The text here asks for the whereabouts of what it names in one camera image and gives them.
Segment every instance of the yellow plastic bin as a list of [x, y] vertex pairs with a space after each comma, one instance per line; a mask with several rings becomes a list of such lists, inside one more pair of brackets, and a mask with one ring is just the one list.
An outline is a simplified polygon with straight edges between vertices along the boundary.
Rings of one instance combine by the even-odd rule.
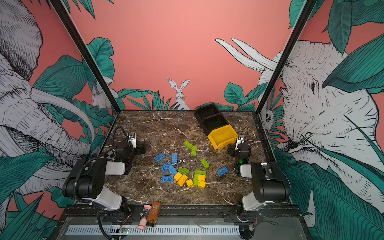
[[208, 139], [211, 141], [215, 150], [221, 149], [229, 144], [234, 144], [237, 137], [237, 133], [230, 124], [214, 129], [208, 134]]

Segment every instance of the green lego brick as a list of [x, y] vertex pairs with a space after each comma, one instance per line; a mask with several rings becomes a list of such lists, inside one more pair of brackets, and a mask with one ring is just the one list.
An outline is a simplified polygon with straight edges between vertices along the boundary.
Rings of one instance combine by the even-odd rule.
[[183, 168], [183, 167], [179, 167], [179, 173], [181, 174], [185, 174], [185, 175], [189, 175], [189, 169], [188, 168]]
[[193, 177], [193, 186], [197, 186], [197, 182], [198, 182], [198, 180], [197, 180], [197, 174], [195, 174], [194, 177]]
[[196, 170], [195, 174], [206, 175], [207, 172], [206, 171]]
[[197, 152], [197, 147], [193, 146], [191, 156], [196, 156], [196, 152]]
[[201, 159], [201, 163], [203, 164], [204, 168], [209, 168], [209, 164], [207, 163], [207, 160], [205, 158]]
[[190, 144], [188, 141], [185, 141], [185, 142], [184, 142], [184, 145], [185, 145], [187, 148], [189, 148], [189, 149], [192, 149], [192, 147], [193, 147], [193, 145]]

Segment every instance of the marble tabletop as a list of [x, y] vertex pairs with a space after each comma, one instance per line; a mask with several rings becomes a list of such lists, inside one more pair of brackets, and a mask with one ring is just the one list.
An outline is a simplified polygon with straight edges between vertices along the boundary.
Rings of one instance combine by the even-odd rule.
[[[238, 177], [233, 173], [235, 159], [227, 154], [227, 147], [214, 150], [204, 131], [200, 127], [193, 111], [122, 111], [116, 120], [116, 126], [122, 126], [128, 132], [137, 133], [138, 145], [146, 145], [146, 153], [135, 156], [133, 167], [128, 175], [108, 176], [105, 185], [113, 192], [127, 198], [131, 204], [236, 204], [252, 191], [250, 179]], [[265, 162], [265, 154], [254, 124], [252, 113], [223, 112], [224, 117], [240, 134], [248, 127], [248, 143], [252, 146], [250, 162]], [[102, 153], [112, 148], [112, 134], [109, 135]], [[118, 130], [116, 141], [123, 141], [124, 135]], [[191, 150], [184, 146], [188, 141], [197, 146], [197, 154], [191, 156]], [[156, 163], [154, 157], [160, 153], [165, 158]], [[205, 189], [198, 187], [180, 187], [175, 181], [162, 183], [161, 177], [171, 175], [162, 172], [160, 167], [167, 161], [172, 163], [172, 153], [177, 153], [179, 167], [190, 170], [191, 179], [196, 170], [205, 170], [200, 160], [205, 158], [210, 165], [206, 170]], [[217, 171], [227, 167], [228, 173], [221, 178]]]

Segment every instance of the black cable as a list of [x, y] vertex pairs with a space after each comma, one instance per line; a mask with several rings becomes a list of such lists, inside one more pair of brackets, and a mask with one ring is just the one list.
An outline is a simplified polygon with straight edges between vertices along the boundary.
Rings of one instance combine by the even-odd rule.
[[116, 145], [115, 145], [115, 133], [118, 129], [121, 129], [122, 132], [124, 133], [126, 139], [124, 141], [127, 141], [128, 139], [128, 135], [126, 134], [124, 128], [122, 126], [116, 126], [115, 130], [113, 131], [113, 134], [112, 134], [112, 146], [113, 146], [113, 150], [116, 150]]

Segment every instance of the ventilation grille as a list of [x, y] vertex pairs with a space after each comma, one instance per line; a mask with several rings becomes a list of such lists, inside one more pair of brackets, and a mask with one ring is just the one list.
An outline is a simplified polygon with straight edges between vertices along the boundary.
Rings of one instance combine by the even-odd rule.
[[[188, 225], [157, 225], [155, 227], [147, 227], [144, 231], [137, 229], [136, 226], [124, 226], [123, 229], [129, 229], [129, 235], [224, 235], [224, 236], [239, 236], [238, 226], [199, 226]], [[117, 233], [120, 226], [104, 226], [106, 233], [113, 235], [126, 235]], [[97, 225], [69, 225], [65, 235], [101, 235], [99, 226]]]

